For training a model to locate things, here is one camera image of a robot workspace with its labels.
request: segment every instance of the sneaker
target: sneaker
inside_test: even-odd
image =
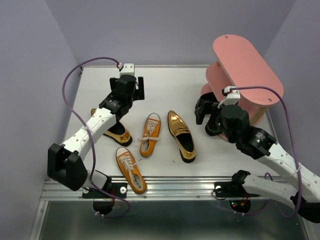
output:
[[[137,140],[141,142],[140,154],[149,158],[154,153],[156,142],[159,140],[161,131],[161,120],[158,114],[151,113],[144,124],[143,136]]]
[[[91,116],[95,114],[95,112],[96,109],[92,108]],[[119,121],[105,131],[103,135],[112,138],[117,144],[123,147],[128,147],[132,143],[132,136],[130,135],[130,132]]]
[[[146,189],[147,185],[142,177],[134,156],[125,147],[119,147],[115,152],[116,163],[118,164],[119,170],[128,181],[132,190],[136,194],[142,194]]]

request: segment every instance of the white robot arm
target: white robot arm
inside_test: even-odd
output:
[[[225,99],[221,102],[204,101],[195,110],[197,124],[202,123],[203,115],[211,114],[206,124],[207,133],[209,131],[211,136],[224,134],[230,143],[236,143],[238,150],[274,170],[287,183],[270,181],[240,170],[232,176],[231,182],[216,182],[215,195],[219,198],[260,195],[295,209],[300,191],[297,171],[300,171],[302,198],[298,214],[320,223],[320,177],[301,163],[297,169],[295,160],[273,136],[261,128],[250,126],[248,113],[236,105],[240,93],[232,88],[235,87],[228,86],[222,91]]]
[[[99,104],[94,115],[72,137],[60,145],[53,144],[48,149],[47,175],[76,191],[80,188],[95,188],[90,181],[91,171],[83,160],[91,149],[90,131],[96,143],[105,131],[117,123],[133,105],[135,100],[143,100],[144,79],[135,78],[135,66],[124,64],[120,78],[110,78],[111,93]],[[108,192],[111,178],[100,171],[94,171],[92,180],[95,185]]]

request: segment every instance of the white shoelace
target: white shoelace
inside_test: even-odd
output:
[[[122,163],[122,165],[124,166],[124,169],[129,173],[131,181],[134,183],[135,177],[132,174],[132,170],[135,168],[135,165],[137,165],[138,162],[140,162],[142,159],[136,161],[135,163],[132,163],[132,158],[131,158],[130,154],[127,152],[126,154],[122,155],[119,158],[119,160]]]
[[[157,125],[158,125],[158,122],[157,122],[157,121],[148,120],[147,125],[146,125],[146,133],[144,134],[144,137],[137,138],[137,140],[138,140],[139,142],[141,142],[141,141],[147,141],[147,140],[158,141],[158,140],[159,140],[158,137],[152,137],[152,136],[151,136],[151,135],[153,134],[153,132],[156,130]]]

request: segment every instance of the white platform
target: white platform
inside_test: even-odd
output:
[[[128,147],[136,160],[139,160],[140,142],[146,117],[158,113],[162,120],[160,141],[155,146],[152,157],[143,159],[138,168],[145,177],[230,177],[238,170],[246,170],[254,175],[263,176],[269,172],[277,174],[268,167],[242,154],[234,144],[221,140],[218,136],[210,137],[205,133],[205,118],[202,125],[196,125],[195,104],[200,97],[202,86],[207,83],[206,68],[176,67],[137,67],[136,77],[144,77],[145,100],[135,101],[129,113],[121,122],[130,131],[133,142]],[[115,67],[85,67],[80,80],[74,108],[87,121],[90,110],[110,93],[109,78],[119,77]],[[197,156],[193,163],[184,163],[179,148],[169,133],[167,114],[174,110],[188,125]],[[80,127],[81,123],[72,115],[66,138]],[[258,126],[271,133],[265,117]],[[119,147],[112,139],[102,136],[96,143],[96,169],[109,176],[122,176],[117,168],[115,152]],[[88,169],[92,167],[92,152],[85,158]]]

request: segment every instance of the lavender wall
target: lavender wall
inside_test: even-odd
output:
[[[299,161],[320,176],[320,1],[297,0],[264,58],[284,85]],[[280,104],[271,109],[280,143],[291,152]]]
[[[223,34],[244,36],[263,55],[295,0],[46,2],[78,61],[195,65],[215,61],[212,44]]]
[[[64,136],[69,113],[61,86],[76,60],[44,0],[2,1],[0,23],[0,239],[23,240],[39,204],[47,149]],[[75,94],[77,79],[68,93]]]

